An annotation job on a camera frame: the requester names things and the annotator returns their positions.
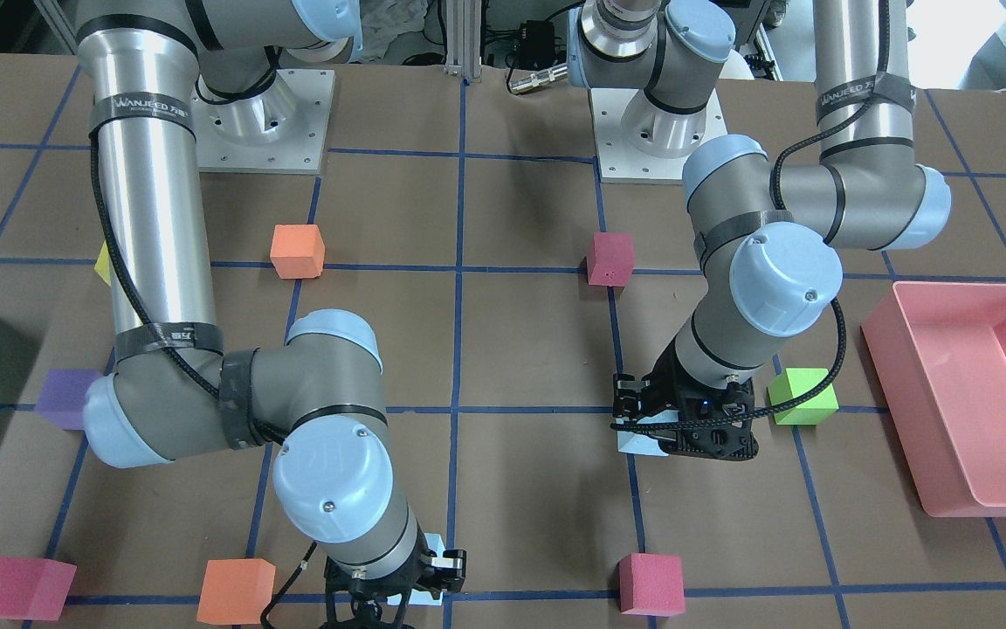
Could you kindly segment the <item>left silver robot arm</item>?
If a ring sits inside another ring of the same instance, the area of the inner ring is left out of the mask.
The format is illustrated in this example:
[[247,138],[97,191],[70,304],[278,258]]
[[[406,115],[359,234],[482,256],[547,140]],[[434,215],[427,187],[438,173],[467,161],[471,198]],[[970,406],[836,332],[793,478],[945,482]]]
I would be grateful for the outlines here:
[[817,135],[770,160],[745,135],[703,141],[682,169],[706,295],[653,370],[612,381],[622,453],[751,460],[752,376],[831,309],[847,334],[838,251],[919,248],[946,226],[945,177],[915,160],[905,1],[817,1]]

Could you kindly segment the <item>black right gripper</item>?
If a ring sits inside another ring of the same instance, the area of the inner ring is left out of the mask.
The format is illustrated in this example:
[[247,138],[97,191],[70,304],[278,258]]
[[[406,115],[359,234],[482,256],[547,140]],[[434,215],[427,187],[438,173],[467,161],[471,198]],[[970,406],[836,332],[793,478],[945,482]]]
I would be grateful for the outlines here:
[[[323,628],[409,628],[406,613],[409,593],[415,588],[442,593],[460,593],[467,572],[467,552],[444,551],[439,556],[420,537],[402,568],[386,577],[364,580],[362,570],[344,570],[325,561],[325,614]],[[420,578],[431,574],[431,584]],[[401,605],[388,604],[388,597],[402,596]]]

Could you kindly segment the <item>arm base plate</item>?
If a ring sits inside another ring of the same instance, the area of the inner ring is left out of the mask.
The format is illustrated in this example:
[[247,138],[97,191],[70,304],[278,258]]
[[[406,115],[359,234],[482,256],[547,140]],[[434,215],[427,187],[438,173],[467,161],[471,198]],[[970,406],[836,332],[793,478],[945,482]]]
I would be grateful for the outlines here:
[[331,69],[283,69],[243,102],[213,105],[193,96],[199,169],[319,175],[335,83]]
[[592,88],[589,100],[606,183],[679,184],[687,156],[727,133],[715,93],[689,115],[659,110],[640,89]]

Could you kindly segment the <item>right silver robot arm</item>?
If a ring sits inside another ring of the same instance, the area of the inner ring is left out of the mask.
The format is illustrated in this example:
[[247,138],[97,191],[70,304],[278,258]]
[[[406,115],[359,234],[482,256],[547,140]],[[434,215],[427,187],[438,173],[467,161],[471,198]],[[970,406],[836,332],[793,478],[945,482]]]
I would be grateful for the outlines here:
[[226,353],[201,203],[193,92],[201,64],[246,67],[224,102],[271,91],[279,49],[362,44],[355,1],[80,1],[79,60],[94,82],[93,194],[114,274],[114,373],[89,386],[89,446],[137,468],[275,443],[272,483],[323,549],[325,626],[383,628],[381,605],[458,592],[464,551],[436,552],[396,480],[374,330],[323,309],[280,348]]

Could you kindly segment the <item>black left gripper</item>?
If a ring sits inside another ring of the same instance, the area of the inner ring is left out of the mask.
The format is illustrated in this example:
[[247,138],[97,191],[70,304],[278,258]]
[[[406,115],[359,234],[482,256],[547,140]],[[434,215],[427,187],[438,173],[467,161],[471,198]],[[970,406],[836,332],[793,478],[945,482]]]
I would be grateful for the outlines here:
[[612,375],[614,431],[651,435],[664,453],[746,461],[759,446],[752,434],[754,368],[716,362],[692,338],[679,351],[673,339],[642,381]]

